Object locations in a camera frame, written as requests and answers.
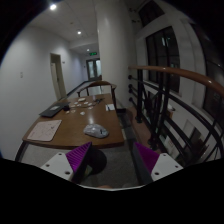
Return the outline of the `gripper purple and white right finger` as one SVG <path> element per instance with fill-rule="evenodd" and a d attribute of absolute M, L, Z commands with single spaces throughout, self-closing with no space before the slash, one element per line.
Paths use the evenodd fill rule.
<path fill-rule="evenodd" d="M 134 158 L 142 181 L 156 181 L 182 169 L 167 153 L 158 154 L 140 143 L 134 144 Z"/>

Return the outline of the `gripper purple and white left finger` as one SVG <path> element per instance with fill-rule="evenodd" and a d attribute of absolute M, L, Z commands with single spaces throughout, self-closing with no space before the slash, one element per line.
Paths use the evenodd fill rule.
<path fill-rule="evenodd" d="M 81 181 L 88 164 L 92 143 L 88 142 L 68 153 L 59 152 L 42 169 L 68 181 Z"/>

